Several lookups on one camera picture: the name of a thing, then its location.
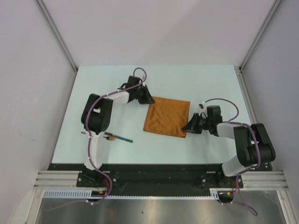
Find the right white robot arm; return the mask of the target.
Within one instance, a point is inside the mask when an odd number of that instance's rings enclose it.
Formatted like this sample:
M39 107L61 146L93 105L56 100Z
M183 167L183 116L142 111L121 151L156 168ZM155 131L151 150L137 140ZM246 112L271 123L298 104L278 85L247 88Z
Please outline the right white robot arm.
M201 108L202 111L195 113L182 131L202 134L205 130L213 136L235 141L236 156L223 163L222 171L215 176L215 181L220 187L227 187L232 182L232 177L237 174L275 160L276 152L264 124L224 122L218 105L202 105Z

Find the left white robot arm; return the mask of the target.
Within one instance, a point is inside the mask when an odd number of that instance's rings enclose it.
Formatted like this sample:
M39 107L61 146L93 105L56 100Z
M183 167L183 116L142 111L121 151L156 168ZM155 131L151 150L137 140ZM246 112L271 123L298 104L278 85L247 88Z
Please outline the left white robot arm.
M137 100L141 105L154 104L145 81L147 76L129 76L128 81L117 90L102 96L91 94L87 100L81 116L88 136L87 160L85 166L92 170L87 175L87 181L92 186L99 186L103 182L103 174L96 171L103 165L100 158L100 147L104 132L108 129L113 108Z

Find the orange cloth napkin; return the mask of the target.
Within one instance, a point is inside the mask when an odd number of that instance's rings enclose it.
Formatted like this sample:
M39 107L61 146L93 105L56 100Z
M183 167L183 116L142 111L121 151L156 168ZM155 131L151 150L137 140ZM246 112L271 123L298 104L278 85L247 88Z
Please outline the orange cloth napkin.
M185 138L182 128L188 123L190 102L154 97L155 103L148 107L143 131Z

